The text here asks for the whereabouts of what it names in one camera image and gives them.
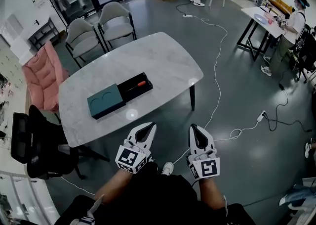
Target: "grey concrete floor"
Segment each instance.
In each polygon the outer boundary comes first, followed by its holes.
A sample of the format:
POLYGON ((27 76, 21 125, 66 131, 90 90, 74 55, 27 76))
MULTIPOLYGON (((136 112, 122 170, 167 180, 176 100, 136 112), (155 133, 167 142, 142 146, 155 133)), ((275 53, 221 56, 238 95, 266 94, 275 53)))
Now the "grey concrete floor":
MULTIPOLYGON (((165 32, 180 43, 200 66, 204 78, 196 84, 195 111, 191 111, 187 91, 149 115, 89 143, 90 148, 108 156, 111 162, 83 159, 79 169, 87 179, 79 180, 76 173, 72 172, 64 176, 70 182, 92 193, 97 191, 118 170, 114 160, 119 145, 129 131, 141 123, 156 122, 158 125, 151 152, 162 167, 166 161, 175 161, 188 148, 189 125, 195 123, 204 127, 209 120, 219 97, 213 66, 225 32, 219 27, 205 25, 196 18, 183 18, 175 6, 186 2, 187 0, 127 0, 123 4, 132 13, 138 38, 165 32)), ((228 31, 216 66, 222 97, 206 128, 214 139, 229 138, 233 129, 254 126, 263 110, 269 117, 275 118, 276 106, 286 102, 285 94, 278 87, 280 74, 269 78, 260 70, 260 65, 265 65, 262 56, 253 62, 248 51, 236 47, 250 21, 249 17, 230 0, 226 1, 225 8, 222 8, 222 0, 214 0, 211 9, 192 4, 179 8, 187 14, 208 18, 210 23, 221 25, 228 31)), ((91 19, 91 22, 95 22, 97 16, 91 19)), ((252 39, 255 45, 263 34, 264 31, 258 28, 252 39)), ((132 41, 131 36, 119 39, 113 45, 117 47, 129 41, 132 41)), ((70 73, 77 71, 78 67, 64 44, 58 44, 55 48, 64 67, 70 73)), ((88 56, 85 59, 89 63, 98 56, 88 56)), ((284 62, 281 71, 286 68, 284 62)), ((279 107, 279 119, 287 122, 300 120, 306 129, 315 128, 309 84, 304 84, 303 78, 294 82, 294 75, 290 71, 285 73, 282 83, 289 94, 289 103, 286 107, 279 107)), ((278 124, 277 130, 271 132, 264 119, 257 128, 244 131, 236 140, 216 142, 218 156, 221 158, 221 173, 216 182, 228 203, 247 205, 266 199, 247 206, 246 211, 258 225, 277 224, 287 211, 286 206, 278 206, 280 198, 306 175, 304 144, 312 136, 313 133, 304 133, 298 124, 290 127, 278 124)), ((189 182, 194 182, 185 158, 175 165, 174 174, 181 174, 189 182)), ((60 214, 75 196, 85 194, 61 178, 46 182, 60 214)))

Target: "screwdriver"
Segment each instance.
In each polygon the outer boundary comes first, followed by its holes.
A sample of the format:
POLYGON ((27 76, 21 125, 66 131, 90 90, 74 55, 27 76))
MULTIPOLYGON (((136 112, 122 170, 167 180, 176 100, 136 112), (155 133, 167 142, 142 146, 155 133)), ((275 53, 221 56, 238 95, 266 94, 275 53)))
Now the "screwdriver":
POLYGON ((134 89, 134 88, 136 88, 136 87, 141 87, 141 86, 143 86, 143 85, 145 85, 145 84, 146 84, 146 81, 142 81, 142 82, 140 82, 138 85, 136 85, 136 86, 130 88, 129 90, 127 90, 126 92, 128 92, 128 91, 130 91, 130 90, 132 90, 132 89, 134 89))

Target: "pink chair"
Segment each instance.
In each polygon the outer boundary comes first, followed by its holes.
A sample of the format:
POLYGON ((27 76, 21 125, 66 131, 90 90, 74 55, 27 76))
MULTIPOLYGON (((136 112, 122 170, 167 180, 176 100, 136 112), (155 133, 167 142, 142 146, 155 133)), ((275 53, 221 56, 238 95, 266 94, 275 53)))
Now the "pink chair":
POLYGON ((60 84, 68 78, 50 41, 22 66, 32 104, 40 110, 58 112, 60 84))

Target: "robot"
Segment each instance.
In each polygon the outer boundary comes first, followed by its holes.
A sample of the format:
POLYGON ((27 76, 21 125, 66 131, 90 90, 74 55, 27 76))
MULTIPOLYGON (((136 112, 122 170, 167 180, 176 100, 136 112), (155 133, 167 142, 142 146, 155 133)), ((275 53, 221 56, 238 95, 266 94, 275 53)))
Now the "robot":
MULTIPOLYGON (((157 125, 153 122, 141 124, 131 130, 115 159, 120 169, 136 174, 152 161, 152 146, 157 125)), ((190 154, 188 166, 195 178, 212 178, 220 175, 220 159, 216 157, 213 137, 202 127, 192 124, 189 128, 190 154)))

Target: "electrical outlet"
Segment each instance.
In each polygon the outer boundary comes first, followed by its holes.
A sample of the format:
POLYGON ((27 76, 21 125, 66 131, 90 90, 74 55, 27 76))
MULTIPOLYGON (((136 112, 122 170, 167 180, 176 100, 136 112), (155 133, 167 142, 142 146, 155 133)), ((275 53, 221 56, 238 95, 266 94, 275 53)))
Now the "electrical outlet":
POLYGON ((258 122, 262 121, 264 113, 266 113, 265 110, 263 110, 262 113, 260 113, 259 117, 257 118, 258 122))

